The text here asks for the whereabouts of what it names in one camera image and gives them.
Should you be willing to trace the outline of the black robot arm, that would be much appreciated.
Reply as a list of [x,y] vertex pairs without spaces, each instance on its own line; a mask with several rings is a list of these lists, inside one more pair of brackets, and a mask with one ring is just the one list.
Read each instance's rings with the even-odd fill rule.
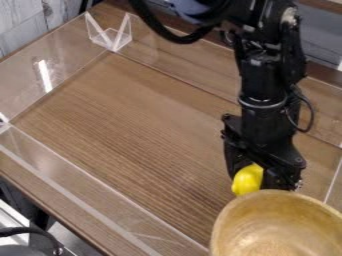
[[232,45],[242,81],[239,116],[221,116],[228,175],[260,168],[259,189],[294,191],[306,160],[292,144],[306,77],[300,16],[294,0],[128,0],[151,30],[176,44],[192,44],[213,29]]

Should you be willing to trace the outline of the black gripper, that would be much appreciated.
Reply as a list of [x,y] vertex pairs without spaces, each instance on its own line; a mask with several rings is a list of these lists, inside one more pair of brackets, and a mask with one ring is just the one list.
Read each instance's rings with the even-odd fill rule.
[[295,191],[302,187],[302,171],[307,162],[295,148],[292,138],[282,138],[267,144],[256,144],[242,135],[239,116],[221,116],[224,128],[220,131],[223,152],[229,178],[247,165],[255,163],[263,168],[262,189]]

